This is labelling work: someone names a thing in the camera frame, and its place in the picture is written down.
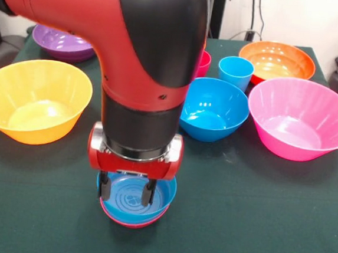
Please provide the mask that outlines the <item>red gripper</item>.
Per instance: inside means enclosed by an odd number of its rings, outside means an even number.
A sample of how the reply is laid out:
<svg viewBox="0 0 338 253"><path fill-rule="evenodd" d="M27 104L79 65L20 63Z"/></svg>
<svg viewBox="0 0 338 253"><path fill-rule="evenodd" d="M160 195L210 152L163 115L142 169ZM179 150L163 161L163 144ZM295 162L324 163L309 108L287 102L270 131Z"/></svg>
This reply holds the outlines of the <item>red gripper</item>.
<svg viewBox="0 0 338 253"><path fill-rule="evenodd" d="M153 203L157 181L171 180L177 174L183 158L183 137L179 134L168 144L165 153L156 159L138 161L121 157L111 151L104 141L103 126L100 121L93 125L88 138L88 159L93 169L100 170L98 196L108 201L111 192L111 180L108 172L145 175L148 183L143 187L141 203L147 207Z"/></svg>

